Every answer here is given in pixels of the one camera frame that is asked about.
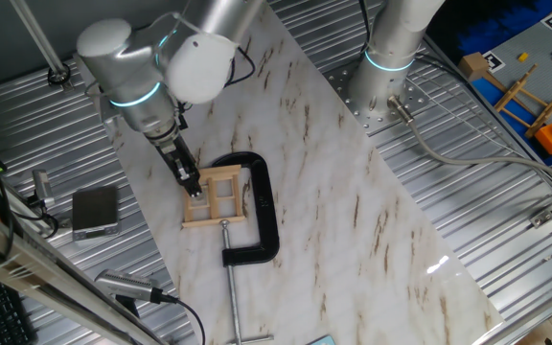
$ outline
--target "small wooden frame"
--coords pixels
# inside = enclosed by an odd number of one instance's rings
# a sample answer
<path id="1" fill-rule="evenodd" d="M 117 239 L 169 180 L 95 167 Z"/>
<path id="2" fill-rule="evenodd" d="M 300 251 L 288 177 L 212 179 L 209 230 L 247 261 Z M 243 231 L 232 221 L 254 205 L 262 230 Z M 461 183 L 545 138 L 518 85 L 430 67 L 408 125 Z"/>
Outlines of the small wooden frame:
<path id="1" fill-rule="evenodd" d="M 221 220 L 227 219 L 230 222 L 242 221 L 245 219 L 242 214 L 242 196 L 240 194 L 240 176 L 241 165 L 226 166 L 218 168 L 208 168 L 199 170 L 199 185 L 203 189 L 206 203 L 203 205 L 193 205 L 191 197 L 184 194 L 184 222 L 182 226 L 198 227 L 206 225 L 217 225 Z M 217 182 L 231 181 L 231 195 L 218 196 Z M 223 200 L 234 200 L 236 215 L 234 217 L 221 217 L 219 203 Z M 193 211 L 198 209 L 208 209 L 209 218 L 203 220 L 194 220 Z"/>
<path id="2" fill-rule="evenodd" d="M 525 86 L 525 84 L 527 83 L 527 79 L 537 67 L 538 65 L 534 64 L 532 68 L 530 68 L 530 70 L 527 71 L 527 73 L 525 73 L 523 77 L 521 77 L 521 79 L 517 80 L 517 82 L 515 82 L 515 84 L 509 90 L 506 90 L 504 92 L 504 96 L 495 104 L 495 110 L 497 110 L 497 112 L 503 111 L 506 115 L 512 117 L 517 122 L 519 122 L 520 124 L 528 128 L 527 131 L 525 132 L 525 137 L 527 138 L 532 138 L 534 135 L 536 135 L 536 132 L 538 131 L 538 129 L 540 129 L 544 124 L 544 122 L 546 122 L 546 120 L 548 120 L 548 118 L 552 115 L 552 101 L 550 103 L 547 103 L 523 88 L 523 86 Z M 519 92 L 529 97 L 530 99 L 534 100 L 538 104 L 544 106 L 544 111 L 539 116 L 537 116 L 536 121 L 534 121 L 532 125 L 527 124 L 526 122 L 521 120 L 517 115 L 513 114 L 512 112 L 508 111 L 508 109 L 506 109 L 506 104 L 508 104 L 508 102 L 511 100 L 515 100 L 517 103 L 523 105 L 517 99 L 517 93 Z M 526 106 L 524 107 L 532 115 L 536 116 L 533 112 L 529 110 L 529 108 L 527 108 Z"/>

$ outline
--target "gray cable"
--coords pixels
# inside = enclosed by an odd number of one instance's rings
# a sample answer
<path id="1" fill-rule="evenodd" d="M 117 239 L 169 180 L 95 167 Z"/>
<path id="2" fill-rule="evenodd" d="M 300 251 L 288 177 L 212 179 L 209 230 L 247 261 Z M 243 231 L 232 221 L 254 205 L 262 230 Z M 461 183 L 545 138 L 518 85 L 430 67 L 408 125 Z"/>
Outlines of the gray cable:
<path id="1" fill-rule="evenodd" d="M 414 134 L 414 136 L 417 137 L 419 144 L 427 152 L 427 154 L 429 154 L 434 159 L 441 161 L 443 163 L 451 164 L 451 165 L 474 165 L 474 164 L 489 164 L 493 162 L 509 162 L 509 163 L 523 164 L 532 168 L 540 169 L 552 175 L 552 168 L 526 158 L 496 156 L 496 157 L 485 157 L 485 158 L 476 158 L 476 159 L 453 159 L 453 158 L 445 157 L 443 155 L 440 155 L 439 153 L 437 153 L 436 151 L 434 151 L 429 147 L 429 145 L 421 136 L 421 133 L 417 129 L 417 125 L 415 125 L 414 121 L 409 123 L 408 126 L 410 127 L 410 130 L 412 130 L 412 133 Z"/>

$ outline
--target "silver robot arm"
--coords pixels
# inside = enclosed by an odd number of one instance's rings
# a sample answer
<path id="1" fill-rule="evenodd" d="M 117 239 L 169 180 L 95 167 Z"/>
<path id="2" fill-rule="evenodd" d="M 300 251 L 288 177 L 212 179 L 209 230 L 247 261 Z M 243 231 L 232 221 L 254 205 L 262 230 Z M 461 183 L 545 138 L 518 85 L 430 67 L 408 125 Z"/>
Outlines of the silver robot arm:
<path id="1" fill-rule="evenodd" d="M 107 19 L 78 39 L 78 53 L 102 91 L 155 146 L 190 196 L 201 195 L 199 171 L 180 135 L 174 102 L 201 104 L 219 94 L 262 3 L 189 0 L 175 30 L 133 31 L 123 19 Z"/>

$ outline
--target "small black box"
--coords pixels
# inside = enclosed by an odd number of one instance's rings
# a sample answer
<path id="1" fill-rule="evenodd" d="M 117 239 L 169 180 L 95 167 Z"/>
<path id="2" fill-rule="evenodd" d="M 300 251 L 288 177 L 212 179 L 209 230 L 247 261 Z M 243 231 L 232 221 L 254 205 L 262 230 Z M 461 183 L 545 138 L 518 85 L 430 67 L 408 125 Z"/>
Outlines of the small black box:
<path id="1" fill-rule="evenodd" d="M 118 188 L 100 187 L 72 195 L 74 241 L 117 235 L 119 224 Z"/>

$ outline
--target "marble board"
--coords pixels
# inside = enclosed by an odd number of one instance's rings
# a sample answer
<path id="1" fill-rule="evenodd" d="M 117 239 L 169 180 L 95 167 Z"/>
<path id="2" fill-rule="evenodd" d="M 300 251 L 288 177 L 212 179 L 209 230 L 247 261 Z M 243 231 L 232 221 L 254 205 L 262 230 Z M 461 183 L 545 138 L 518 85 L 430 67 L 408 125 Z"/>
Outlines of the marble board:
<path id="1" fill-rule="evenodd" d="M 281 246 L 269 263 L 235 268 L 242 335 L 467 345 L 502 322 L 268 5 L 242 46 L 255 75 L 195 105 L 182 132 L 199 167 L 252 150 L 269 168 Z M 156 150 L 120 119 L 107 126 L 181 300 L 201 316 L 207 344 L 228 343 L 220 226 L 182 228 L 183 190 Z M 230 225 L 232 247 L 258 241 L 248 174 L 241 192 L 247 220 Z"/>

